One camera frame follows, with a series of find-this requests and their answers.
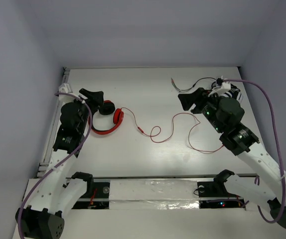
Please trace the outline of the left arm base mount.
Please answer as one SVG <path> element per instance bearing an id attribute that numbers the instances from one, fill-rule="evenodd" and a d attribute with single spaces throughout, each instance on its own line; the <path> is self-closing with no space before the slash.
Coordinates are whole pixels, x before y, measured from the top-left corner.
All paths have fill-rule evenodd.
<path id="1" fill-rule="evenodd" d="M 91 192 L 86 192 L 74 204 L 72 209 L 109 209 L 109 182 L 94 182 Z"/>

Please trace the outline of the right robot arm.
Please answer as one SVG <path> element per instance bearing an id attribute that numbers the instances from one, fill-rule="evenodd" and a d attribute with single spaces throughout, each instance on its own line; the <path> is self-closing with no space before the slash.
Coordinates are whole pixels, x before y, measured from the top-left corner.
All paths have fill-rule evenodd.
<path id="1" fill-rule="evenodd" d="M 210 90 L 198 88 L 190 94 L 179 94 L 185 111 L 203 114 L 221 135 L 223 146 L 250 166 L 266 187 L 250 184 L 230 170 L 214 177 L 214 191 L 220 196 L 227 193 L 243 196 L 261 209 L 268 211 L 272 222 L 286 229 L 286 172 L 283 164 L 275 161 L 259 138 L 241 119 L 245 114 L 238 100 L 212 96 Z"/>

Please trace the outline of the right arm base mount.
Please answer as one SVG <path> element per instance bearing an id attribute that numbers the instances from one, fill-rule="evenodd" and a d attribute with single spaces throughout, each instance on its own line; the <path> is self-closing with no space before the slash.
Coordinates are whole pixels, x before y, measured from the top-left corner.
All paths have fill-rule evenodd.
<path id="1" fill-rule="evenodd" d="M 198 196 L 201 209 L 245 209 L 249 203 L 238 195 L 228 193 L 224 186 L 214 181 L 198 182 L 193 194 Z"/>

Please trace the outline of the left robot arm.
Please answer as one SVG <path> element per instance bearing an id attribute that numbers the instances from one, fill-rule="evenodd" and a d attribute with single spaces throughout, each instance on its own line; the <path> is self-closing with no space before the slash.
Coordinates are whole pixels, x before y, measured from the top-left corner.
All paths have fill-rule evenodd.
<path id="1" fill-rule="evenodd" d="M 103 105 L 102 91 L 80 89 L 80 96 L 60 89 L 56 96 L 63 103 L 53 151 L 63 159 L 52 159 L 45 174 L 35 183 L 16 213 L 21 239 L 58 239 L 62 236 L 65 218 L 82 196 L 94 192 L 93 176 L 77 172 L 70 181 L 67 175 L 87 140 L 93 114 Z"/>

